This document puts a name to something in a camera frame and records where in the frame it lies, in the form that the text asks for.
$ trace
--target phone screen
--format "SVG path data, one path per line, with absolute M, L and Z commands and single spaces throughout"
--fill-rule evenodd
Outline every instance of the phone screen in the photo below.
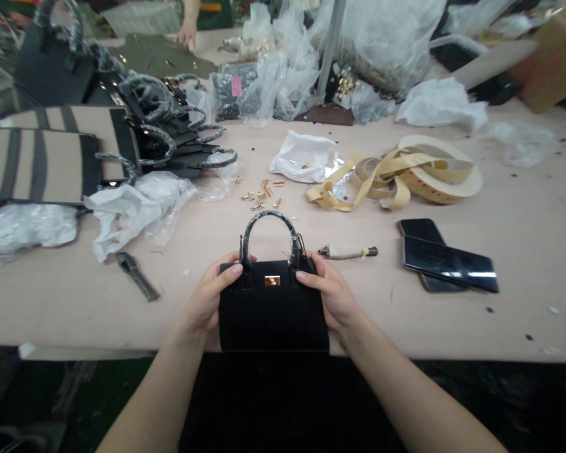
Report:
M 498 293 L 490 258 L 410 236 L 402 238 L 404 265 L 424 274 Z
M 405 236 L 446 245 L 432 219 L 404 219 L 398 222 L 398 227 Z M 467 291 L 465 286 L 422 273 L 419 273 L 419 278 L 423 287 L 431 293 L 461 293 Z

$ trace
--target black leather strap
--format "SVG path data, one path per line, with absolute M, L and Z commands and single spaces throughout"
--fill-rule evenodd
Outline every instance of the black leather strap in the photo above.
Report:
M 285 223 L 289 228 L 289 232 L 291 233 L 291 241 L 292 241 L 291 255 L 289 257 L 289 271 L 293 277 L 293 280 L 295 280 L 296 271 L 299 269 L 299 264 L 300 264 L 300 243 L 294 225 L 287 217 L 285 217 L 282 213 L 278 211 L 259 212 L 247 224 L 245 233 L 241 238 L 241 245 L 239 251 L 239 262 L 243 264 L 243 273 L 247 276 L 252 270 L 252 260 L 250 260 L 250 254 L 248 251 L 248 246 L 250 243 L 250 232 L 252 231 L 254 224 L 259 219 L 267 215 L 272 215 L 280 218 L 283 221 L 283 223 Z

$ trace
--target wrapped handle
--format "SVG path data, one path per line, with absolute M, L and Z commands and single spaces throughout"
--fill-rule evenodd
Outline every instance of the wrapped handle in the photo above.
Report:
M 301 253 L 298 234 L 296 233 L 296 229 L 294 228 L 294 225 L 291 223 L 291 221 L 278 211 L 262 211 L 256 214 L 247 224 L 245 233 L 241 237 L 241 245 L 239 249 L 239 262 L 243 264 L 243 273 L 247 275 L 252 270 L 252 260 L 250 260 L 250 254 L 248 251 L 249 243 L 250 243 L 250 232 L 252 231 L 254 224 L 259 219 L 267 215 L 279 217 L 289 228 L 289 232 L 291 233 L 291 241 L 292 241 L 291 256 L 289 257 L 289 267 L 290 267 L 289 270 L 291 275 L 295 276 L 296 271 L 299 269 L 300 253 Z
M 36 11 L 35 20 L 42 28 L 51 28 L 50 13 L 59 0 L 42 0 Z M 64 0 L 71 10 L 73 23 L 69 28 L 69 50 L 78 55 L 82 53 L 84 45 L 84 28 L 82 26 L 82 13 L 75 0 Z

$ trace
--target table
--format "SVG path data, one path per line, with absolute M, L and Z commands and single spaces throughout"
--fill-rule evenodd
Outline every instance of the table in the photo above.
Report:
M 234 55 L 215 50 L 230 35 L 230 30 L 198 33 L 197 54 L 217 62 L 234 60 Z M 489 108 L 489 116 L 494 121 L 520 119 L 566 138 L 563 108 L 534 115 L 512 100 Z M 157 350 L 203 270 L 238 248 L 239 234 L 254 214 L 240 196 L 256 191 L 269 177 L 269 162 L 288 130 L 339 142 L 335 150 L 341 159 L 358 151 L 379 156 L 401 137 L 419 133 L 449 141 L 471 156 L 484 177 L 482 192 L 450 206 L 414 197 L 402 211 L 384 211 L 366 200 L 354 212 L 341 213 L 308 203 L 306 184 L 287 181 L 274 188 L 284 198 L 281 212 L 296 217 L 296 229 L 309 249 L 345 244 L 353 237 L 361 240 L 353 245 L 378 247 L 377 257 L 335 265 L 368 316 L 412 359 L 566 362 L 566 141 L 546 161 L 523 169 L 504 165 L 500 144 L 478 140 L 455 126 L 414 128 L 392 118 L 353 127 L 273 121 L 255 130 L 240 120 L 223 124 L 226 132 L 216 143 L 236 149 L 243 166 L 243 181 L 232 196 L 186 205 L 163 250 L 143 237 L 125 248 L 162 295 L 157 302 L 147 303 L 113 258 L 97 262 L 92 241 L 99 225 L 85 215 L 75 243 L 35 249 L 0 267 L 0 345 L 31 342 L 93 350 L 98 357 Z M 424 291 L 417 275 L 401 264 L 396 222 L 404 218 L 431 218 L 452 247 L 491 257 L 501 292 Z M 289 249 L 288 232 L 278 222 L 266 218 L 254 228 L 250 250 L 259 259 L 281 259 Z M 552 313 L 550 306 L 559 312 Z M 208 350 L 219 350 L 217 332 L 210 336 Z M 344 354 L 334 337 L 331 353 Z

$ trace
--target black floor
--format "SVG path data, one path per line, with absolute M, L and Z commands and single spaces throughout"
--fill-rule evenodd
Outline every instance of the black floor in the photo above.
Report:
M 61 451 L 94 451 L 150 362 L 101 362 L 75 398 Z M 417 365 L 511 453 L 566 453 L 566 366 Z M 50 421 L 63 374 L 61 363 L 23 363 L 0 425 Z M 350 360 L 307 355 L 206 354 L 180 445 L 185 452 L 404 451 Z

